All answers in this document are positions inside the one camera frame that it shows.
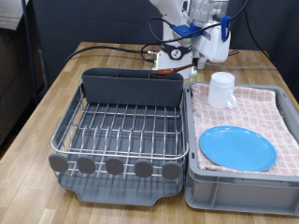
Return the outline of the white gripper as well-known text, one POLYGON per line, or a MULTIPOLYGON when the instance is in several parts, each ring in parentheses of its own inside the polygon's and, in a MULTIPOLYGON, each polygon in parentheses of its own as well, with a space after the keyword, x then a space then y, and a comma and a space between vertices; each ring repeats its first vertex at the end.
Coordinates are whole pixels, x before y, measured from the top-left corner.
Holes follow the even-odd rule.
POLYGON ((192 50, 192 64, 204 69, 207 60, 213 63, 225 62, 228 58, 231 32, 221 25, 206 29, 199 37, 199 42, 192 50))

